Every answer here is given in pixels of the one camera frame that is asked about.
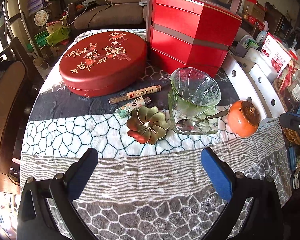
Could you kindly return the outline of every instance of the red round lacquer box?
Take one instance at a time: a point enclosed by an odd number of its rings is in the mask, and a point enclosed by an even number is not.
[[[138,35],[111,31],[91,35],[62,57],[59,71],[70,91],[85,97],[117,92],[144,73],[147,46]]]

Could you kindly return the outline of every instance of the incense stick bundle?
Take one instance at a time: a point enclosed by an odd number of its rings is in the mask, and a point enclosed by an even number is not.
[[[160,85],[152,86],[152,87],[148,87],[148,88],[143,88],[143,89],[139,89],[139,90],[136,90],[136,91],[133,91],[133,92],[126,93],[125,95],[122,95],[122,96],[118,96],[118,97],[115,97],[115,98],[109,98],[109,103],[111,105],[113,105],[113,104],[119,103],[119,102],[124,101],[124,100],[135,99],[135,98],[138,98],[138,97],[141,97],[141,96],[144,96],[144,95],[148,95],[148,94],[152,94],[152,93],[155,93],[155,92],[158,92],[158,91],[161,91],[161,86]]]

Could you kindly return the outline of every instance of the wooden chair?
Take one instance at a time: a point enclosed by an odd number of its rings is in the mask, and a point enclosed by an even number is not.
[[[20,194],[18,180],[10,176],[13,149],[31,88],[34,85],[40,89],[44,80],[18,38],[11,41],[0,57],[11,53],[15,62],[0,80],[0,191]]]

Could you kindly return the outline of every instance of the spoon handle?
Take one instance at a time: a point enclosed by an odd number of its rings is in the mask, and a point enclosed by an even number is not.
[[[199,120],[199,121],[196,121],[195,124],[200,123],[200,122],[203,122],[203,121],[206,121],[206,120],[210,120],[210,119],[213,119],[213,118],[223,117],[223,116],[226,116],[228,113],[229,113],[228,110],[221,111],[221,112],[216,113],[216,114],[214,114],[214,115],[212,115],[212,116],[209,116],[209,117],[207,117],[207,118],[204,118],[204,119],[201,119],[201,120]]]

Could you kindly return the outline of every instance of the metal pole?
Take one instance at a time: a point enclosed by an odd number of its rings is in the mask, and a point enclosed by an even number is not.
[[[8,27],[11,38],[14,39],[14,35],[13,35],[12,29],[11,29],[11,26],[10,26],[11,24],[9,22],[8,0],[3,1],[2,7],[3,7],[3,14],[4,14],[4,20],[6,22],[6,26]]]
[[[151,34],[151,25],[152,25],[152,7],[153,0],[148,0],[147,5],[147,21],[146,21],[146,42],[148,46],[150,45],[150,34]]]
[[[23,14],[23,12],[22,12],[22,9],[21,9],[21,6],[20,6],[20,0],[18,0],[18,5],[19,5],[19,10],[20,10],[21,21],[22,21],[23,27],[24,27],[25,30],[26,30],[26,33],[27,33],[27,36],[28,36],[28,38],[29,38],[30,44],[32,45],[32,48],[33,48],[35,54],[37,54],[38,57],[42,57],[42,53],[41,53],[41,51],[39,50],[38,45],[37,45],[37,44],[33,41],[33,39],[31,38],[30,32],[29,32],[28,27],[27,27],[27,24],[26,24],[25,16],[24,16],[24,14]]]

